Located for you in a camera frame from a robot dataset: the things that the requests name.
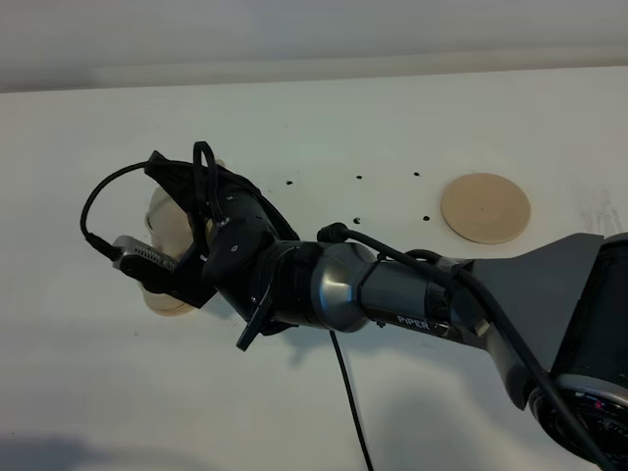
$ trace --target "wooden coaster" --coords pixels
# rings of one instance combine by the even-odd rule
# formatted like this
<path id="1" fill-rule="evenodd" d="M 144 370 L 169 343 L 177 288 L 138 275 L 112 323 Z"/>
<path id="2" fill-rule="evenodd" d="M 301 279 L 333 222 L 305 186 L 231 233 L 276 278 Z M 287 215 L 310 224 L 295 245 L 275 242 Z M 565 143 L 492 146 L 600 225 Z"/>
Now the wooden coaster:
<path id="1" fill-rule="evenodd" d="M 470 174 L 443 193 L 441 211 L 449 226 L 474 242 L 513 240 L 530 221 L 530 201 L 510 180 L 493 174 Z"/>

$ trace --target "white tabletop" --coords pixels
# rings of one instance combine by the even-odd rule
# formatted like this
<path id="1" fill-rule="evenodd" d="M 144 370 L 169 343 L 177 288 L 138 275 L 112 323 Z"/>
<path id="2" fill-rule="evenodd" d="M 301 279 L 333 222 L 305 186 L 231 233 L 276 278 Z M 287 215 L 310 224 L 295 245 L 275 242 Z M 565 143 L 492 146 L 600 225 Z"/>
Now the white tabletop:
<path id="1" fill-rule="evenodd" d="M 102 178 L 201 139 L 304 239 L 359 217 L 399 249 L 499 257 L 628 228 L 628 68 L 0 95 L 2 469 L 365 469 L 326 332 L 242 353 L 220 296 L 158 317 L 80 235 Z M 470 172 L 526 191 L 520 238 L 446 226 L 441 192 Z M 147 239 L 154 186 L 112 183 L 90 228 Z M 488 354 L 393 327 L 340 341 L 377 470 L 595 469 L 510 403 Z"/>

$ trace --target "black cable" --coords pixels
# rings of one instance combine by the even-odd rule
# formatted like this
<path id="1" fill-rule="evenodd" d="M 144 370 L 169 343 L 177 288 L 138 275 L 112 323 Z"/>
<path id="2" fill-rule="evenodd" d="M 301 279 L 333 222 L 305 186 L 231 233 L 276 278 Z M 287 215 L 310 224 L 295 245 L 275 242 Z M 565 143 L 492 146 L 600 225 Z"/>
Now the black cable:
<path id="1" fill-rule="evenodd" d="M 371 247 L 373 250 L 377 250 L 378 252 L 386 255 L 392 260 L 399 262 L 406 267 L 412 268 L 417 272 L 425 275 L 428 280 L 431 280 L 438 285 L 441 285 L 444 288 L 449 288 L 450 279 L 449 274 L 444 272 L 443 270 L 429 264 L 426 262 L 420 262 L 416 260 L 414 257 L 407 255 L 403 252 L 399 252 L 392 247 L 385 245 L 384 243 L 375 240 L 372 237 L 369 237 L 363 233 L 359 233 L 358 231 L 352 231 L 350 229 L 341 230 L 342 235 L 347 238 L 352 238 L 353 240 L 357 240 L 358 242 L 362 242 L 364 245 Z"/>
<path id="2" fill-rule="evenodd" d="M 390 257 L 408 268 L 415 269 L 417 272 L 428 277 L 429 280 L 438 283 L 446 289 L 452 289 L 451 282 L 448 274 L 432 265 L 418 262 L 412 256 L 404 254 L 394 250 L 391 247 L 368 237 L 365 234 L 357 231 L 352 231 L 344 225 L 337 225 L 335 227 L 337 234 L 344 239 L 352 238 L 358 242 L 362 242 L 365 245 L 377 250 L 378 252 Z M 420 256 L 421 258 L 428 259 L 433 256 L 439 257 L 436 252 L 430 251 L 411 251 L 412 255 Z M 581 445 L 589 453 L 590 458 L 598 464 L 598 466 L 604 471 L 612 471 L 615 469 L 608 457 L 598 447 L 595 441 L 591 438 L 589 433 L 576 418 L 569 406 L 565 403 L 560 396 L 558 389 L 555 387 L 550 377 L 543 369 L 537 358 L 532 353 L 532 350 L 528 347 L 527 343 L 521 338 L 517 330 L 514 328 L 508 317 L 501 309 L 501 306 L 497 300 L 493 297 L 491 292 L 470 272 L 466 270 L 459 270 L 456 277 L 469 288 L 476 297 L 476 299 L 483 305 L 486 313 L 488 314 L 489 322 L 493 322 L 498 330 L 500 330 L 506 341 L 510 344 L 514 352 L 519 356 L 524 367 L 530 372 L 530 375 L 537 383 L 537 386 L 542 391 L 549 403 L 554 409 L 562 416 L 567 426 L 571 429 L 573 434 L 580 440 Z"/>
<path id="3" fill-rule="evenodd" d="M 351 408 L 351 415 L 353 416 L 353 423 L 355 424 L 355 432 L 357 433 L 357 439 L 360 441 L 360 447 L 362 448 L 362 454 L 364 454 L 364 461 L 366 461 L 366 468 L 368 471 L 374 471 L 373 463 L 371 462 L 371 455 L 364 439 L 364 433 L 362 432 L 362 426 L 360 425 L 360 417 L 357 413 L 357 407 L 355 406 L 355 398 L 353 397 L 353 391 L 351 390 L 351 381 L 349 375 L 346 372 L 346 366 L 344 365 L 344 359 L 342 358 L 342 352 L 340 351 L 340 345 L 336 338 L 336 333 L 330 331 L 330 337 L 334 344 L 334 350 L 336 351 L 336 357 L 338 358 L 338 364 L 340 371 L 342 372 L 342 380 L 344 381 L 344 387 L 346 388 L 346 396 L 349 399 L 349 407 Z"/>
<path id="4" fill-rule="evenodd" d="M 85 201 L 85 204 L 82 207 L 82 211 L 80 212 L 80 231 L 84 235 L 85 240 L 87 240 L 87 242 L 89 242 L 92 247 L 94 247 L 96 250 L 98 250 L 105 257 L 109 258 L 112 261 L 116 260 L 120 256 L 121 250 L 114 247 L 98 235 L 95 235 L 87 230 L 87 214 L 89 213 L 89 209 L 96 199 L 96 196 L 98 196 L 98 193 L 100 193 L 100 191 L 102 191 L 105 186 L 107 186 L 117 177 L 121 177 L 122 175 L 125 175 L 134 170 L 143 169 L 147 165 L 148 162 L 139 162 L 138 164 L 129 165 L 105 178 L 105 180 L 100 182 L 91 192 L 91 194 L 89 194 L 89 197 L 87 198 L 87 201 Z"/>
<path id="5" fill-rule="evenodd" d="M 225 222 L 225 215 L 220 203 L 218 202 L 218 172 L 216 170 L 216 157 L 214 151 L 209 144 L 203 140 L 194 142 L 194 149 L 192 152 L 193 162 L 200 162 L 201 154 L 205 156 L 207 161 L 207 203 L 212 213 L 212 220 L 215 224 Z"/>
<path id="6" fill-rule="evenodd" d="M 567 426 L 571 429 L 571 432 L 580 441 L 585 451 L 589 453 L 589 457 L 597 463 L 601 469 L 605 471 L 614 470 L 614 465 L 598 447 L 596 442 L 591 438 L 591 435 L 589 435 L 587 430 L 583 427 L 581 422 L 576 418 L 575 414 L 561 397 L 550 377 L 534 356 L 534 353 L 532 353 L 526 342 L 521 338 L 491 292 L 484 286 L 484 284 L 482 284 L 466 270 L 460 270 L 458 272 L 458 278 L 471 290 L 476 299 L 483 304 L 483 307 L 489 314 L 489 321 L 494 322 L 496 327 L 502 334 L 504 334 L 506 340 L 510 343 L 515 353 L 521 359 L 521 362 L 530 372 L 530 375 L 536 381 L 537 386 L 541 389 L 548 402 L 565 420 Z"/>

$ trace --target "robotic arm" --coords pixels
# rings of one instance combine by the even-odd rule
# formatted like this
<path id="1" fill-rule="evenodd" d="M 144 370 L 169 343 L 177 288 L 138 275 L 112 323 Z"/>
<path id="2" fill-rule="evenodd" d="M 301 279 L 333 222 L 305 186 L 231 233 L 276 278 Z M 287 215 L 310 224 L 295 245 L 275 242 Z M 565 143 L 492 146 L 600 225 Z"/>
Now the robotic arm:
<path id="1" fill-rule="evenodd" d="M 602 469 L 628 467 L 628 235 L 571 235 L 501 260 L 404 254 L 340 223 L 301 241 L 259 189 L 215 164 L 206 143 L 194 145 L 193 160 L 154 152 L 105 179 L 81 215 L 87 241 L 151 291 L 196 307 L 218 291 L 247 321 L 242 350 L 258 334 L 349 333 L 369 322 L 482 348 L 514 405 L 529 403 L 555 441 Z M 137 168 L 189 216 L 194 243 L 180 262 L 86 229 L 98 192 Z"/>

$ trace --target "black motor housing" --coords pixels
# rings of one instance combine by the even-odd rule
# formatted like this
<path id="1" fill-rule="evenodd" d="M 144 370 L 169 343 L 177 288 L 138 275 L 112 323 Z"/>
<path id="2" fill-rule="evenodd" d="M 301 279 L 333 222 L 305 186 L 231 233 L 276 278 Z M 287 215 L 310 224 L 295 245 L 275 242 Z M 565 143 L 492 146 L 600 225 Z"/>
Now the black motor housing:
<path id="1" fill-rule="evenodd" d="M 628 469 L 628 237 L 607 239 L 551 370 L 568 405 L 619 469 Z M 530 406 L 544 430 L 588 459 L 562 418 L 535 391 Z"/>

